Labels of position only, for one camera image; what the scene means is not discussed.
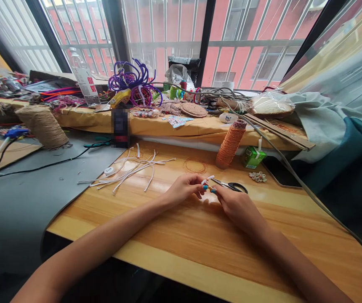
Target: pipe cleaner sculpture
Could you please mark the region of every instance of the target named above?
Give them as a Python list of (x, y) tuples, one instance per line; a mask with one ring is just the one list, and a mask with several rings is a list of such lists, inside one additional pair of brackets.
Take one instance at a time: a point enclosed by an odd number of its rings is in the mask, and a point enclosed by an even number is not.
[[(163, 102), (163, 95), (158, 88), (151, 85), (151, 83), (156, 79), (156, 70), (154, 70), (154, 77), (149, 81), (149, 70), (147, 69), (144, 63), (141, 63), (138, 59), (132, 58), (137, 64), (138, 67), (127, 61), (117, 61), (114, 65), (114, 70), (118, 72), (114, 73), (112, 77), (108, 80), (108, 87), (110, 90), (119, 92), (121, 90), (130, 89), (130, 101), (134, 106), (150, 106), (153, 101), (152, 91), (156, 90), (160, 93), (161, 101), (160, 105)], [(134, 72), (124, 72), (124, 66), (129, 65), (132, 67)]]

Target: gray wire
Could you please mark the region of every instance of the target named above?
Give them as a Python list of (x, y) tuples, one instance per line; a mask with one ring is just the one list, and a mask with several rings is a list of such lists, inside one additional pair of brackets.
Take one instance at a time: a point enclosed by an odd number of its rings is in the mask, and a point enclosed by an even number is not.
[[(190, 94), (194, 94), (194, 95), (199, 95), (199, 94), (203, 94), (203, 95), (215, 95), (215, 96), (219, 96), (219, 98), (224, 97), (224, 96), (228, 96), (231, 97), (233, 96), (234, 98), (238, 98), (236, 96), (236, 94), (234, 93), (234, 91), (230, 88), (221, 88), (221, 89), (228, 89), (230, 90), (230, 93), (217, 93), (217, 91), (219, 89), (215, 89), (213, 90), (214, 92), (210, 91), (210, 92), (203, 92), (203, 93), (195, 93), (195, 92), (190, 92), (190, 91), (186, 91), (184, 89), (182, 89), (180, 86), (173, 84), (173, 83), (169, 83), (169, 82), (155, 82), (157, 84), (170, 84), (172, 86), (175, 86), (178, 89), (181, 89), (182, 91), (185, 91), (187, 93)], [(234, 113), (235, 115), (237, 115), (240, 119), (243, 119), (245, 122), (247, 122), (249, 125), (251, 125), (254, 130), (262, 137), (265, 139), (265, 141), (267, 141), (269, 143), (269, 145), (272, 146), (273, 149), (275, 149), (275, 151), (279, 154), (279, 156), (282, 158), (287, 170), (295, 177), (295, 179), (299, 182), (299, 184), (303, 187), (303, 189), (305, 190), (305, 192), (309, 195), (309, 197), (323, 210), (325, 211), (331, 218), (333, 218), (339, 225), (341, 225), (341, 227), (343, 227), (351, 236), (353, 236), (361, 245), (362, 245), (362, 239), (359, 238), (352, 230), (350, 230), (348, 227), (346, 227), (346, 225), (344, 223), (342, 223), (337, 217), (335, 217), (328, 208), (326, 208), (318, 199), (317, 197), (313, 194), (313, 192), (307, 187), (307, 185), (299, 178), (299, 176), (296, 174), (296, 172), (294, 171), (294, 169), (292, 168), (292, 166), (290, 165), (289, 161), (286, 159), (286, 157), (284, 156), (284, 154), (278, 149), (276, 148), (276, 146), (271, 142), (271, 140), (269, 140), (267, 138), (267, 136), (265, 136), (258, 127), (256, 127), (249, 119), (247, 119), (246, 117), (236, 113), (231, 106), (223, 99), (223, 102), (227, 105), (227, 107), (231, 110), (232, 113)]]

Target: yellow tablecloth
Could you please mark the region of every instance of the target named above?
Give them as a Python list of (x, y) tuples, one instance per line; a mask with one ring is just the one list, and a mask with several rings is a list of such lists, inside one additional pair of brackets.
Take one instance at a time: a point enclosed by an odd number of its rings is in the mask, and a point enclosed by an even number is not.
[[(8, 99), (1, 99), (2, 103), (9, 103), (13, 108), (20, 108), (28, 105), (27, 102), (12, 101)], [(95, 132), (95, 133), (111, 133), (111, 112), (93, 113), (91, 109), (78, 108), (74, 112), (72, 109), (63, 110), (62, 114), (57, 115), (61, 127), (70, 127), (80, 130)], [(221, 144), (226, 136), (229, 127), (222, 127), (222, 123), (218, 117), (205, 117), (197, 118), (193, 121), (188, 121), (184, 126), (173, 128), (167, 120), (159, 118), (139, 118), (130, 117), (130, 130), (131, 134), (135, 136), (169, 136), (179, 139), (197, 139), (208, 143)], [(281, 150), (300, 150), (298, 147), (291, 143), (282, 140), (280, 137), (265, 130), (266, 135), (272, 143)], [(258, 145), (259, 135), (255, 130), (247, 130), (241, 141), (241, 145)], [(263, 141), (264, 148), (270, 148), (269, 144)]]

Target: black phone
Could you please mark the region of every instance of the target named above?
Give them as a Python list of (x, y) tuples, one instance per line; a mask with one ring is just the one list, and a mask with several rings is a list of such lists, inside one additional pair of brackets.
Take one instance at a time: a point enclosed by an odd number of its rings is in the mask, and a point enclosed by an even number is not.
[(296, 178), (287, 170), (287, 168), (277, 158), (267, 156), (262, 160), (269, 174), (276, 183), (284, 187), (302, 187)]

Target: hand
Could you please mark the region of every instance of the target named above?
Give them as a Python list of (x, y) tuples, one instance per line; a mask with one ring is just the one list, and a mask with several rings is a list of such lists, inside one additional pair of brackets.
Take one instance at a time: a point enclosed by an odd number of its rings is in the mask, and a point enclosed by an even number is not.
[(263, 235), (268, 223), (246, 193), (215, 185), (216, 196), (230, 220), (252, 237)]
[(204, 179), (204, 177), (198, 174), (181, 175), (163, 196), (173, 206), (183, 202), (192, 194), (196, 194), (198, 199), (201, 199), (201, 195), (206, 191), (201, 184)]

